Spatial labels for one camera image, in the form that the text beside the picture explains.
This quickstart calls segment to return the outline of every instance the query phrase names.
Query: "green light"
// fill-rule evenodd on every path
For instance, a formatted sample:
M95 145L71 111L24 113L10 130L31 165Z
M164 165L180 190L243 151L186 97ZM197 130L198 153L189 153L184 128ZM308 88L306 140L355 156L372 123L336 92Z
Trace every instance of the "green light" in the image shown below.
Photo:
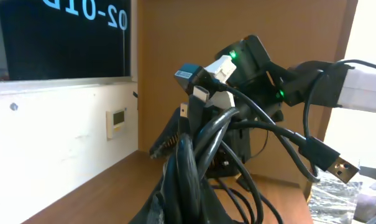
M236 54L236 51L232 50L229 52L229 55L232 57L232 58L236 58L237 57L237 54Z

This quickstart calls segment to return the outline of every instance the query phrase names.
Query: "robotic arm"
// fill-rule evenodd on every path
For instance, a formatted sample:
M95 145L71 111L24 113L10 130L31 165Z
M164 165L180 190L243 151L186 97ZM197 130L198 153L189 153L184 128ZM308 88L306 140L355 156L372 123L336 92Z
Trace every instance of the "robotic arm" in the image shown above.
M207 178L239 172L257 209L256 220L250 213L251 223L262 223L261 201L282 223L243 166L250 159L249 128L274 132L308 180L319 181L303 165L290 142L299 146L299 153L312 164L347 183L359 169L310 136L307 122L310 104L376 112L376 74L362 72L347 63L376 67L348 60L310 61L284 69L270 60L253 35L220 51L216 61L205 68L184 64L175 78L190 96L189 102L175 110L150 149L153 158L169 158L161 181L131 223L234 223L213 190L224 185L219 180L218 187L211 187ZM288 106L305 102L305 136L275 124L283 120L283 102ZM232 197L232 191L223 189ZM242 216L244 223L248 223L244 213Z

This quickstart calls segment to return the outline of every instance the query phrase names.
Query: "wooden panel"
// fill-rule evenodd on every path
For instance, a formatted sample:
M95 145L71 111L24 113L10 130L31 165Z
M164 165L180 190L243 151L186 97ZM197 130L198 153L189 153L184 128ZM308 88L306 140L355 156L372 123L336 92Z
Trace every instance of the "wooden panel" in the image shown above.
M140 210L158 182L164 161L149 159L149 155L136 151L91 179L67 196L42 210L25 224L62 223L97 224L127 223ZM260 191L273 203L285 223L311 223L311 216L302 191L297 185L255 178ZM251 202L249 193L232 179L227 183L240 190ZM240 220L234 204L227 195L217 194L228 214ZM264 208L264 223L276 223L268 208Z
M347 1L144 1L144 69L140 74L140 150L148 151L172 111L187 100L173 79L184 63L208 65L214 54L249 34L257 34L272 60L289 67L307 60L335 59ZM320 106L311 107L310 127L321 133ZM303 105L283 105L281 125L302 133ZM265 140L263 131L251 134L252 151ZM247 168L253 174L299 183L299 173L288 153L270 135L267 149Z

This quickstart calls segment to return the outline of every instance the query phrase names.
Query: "usb connector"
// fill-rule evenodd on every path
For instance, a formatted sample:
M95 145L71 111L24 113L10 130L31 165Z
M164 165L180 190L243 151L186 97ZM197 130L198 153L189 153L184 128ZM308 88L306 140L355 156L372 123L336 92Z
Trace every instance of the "usb connector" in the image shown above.
M300 147L300 153L320 169L329 171L345 184L359 171L359 168L342 159L339 152L314 137L306 139L306 144Z

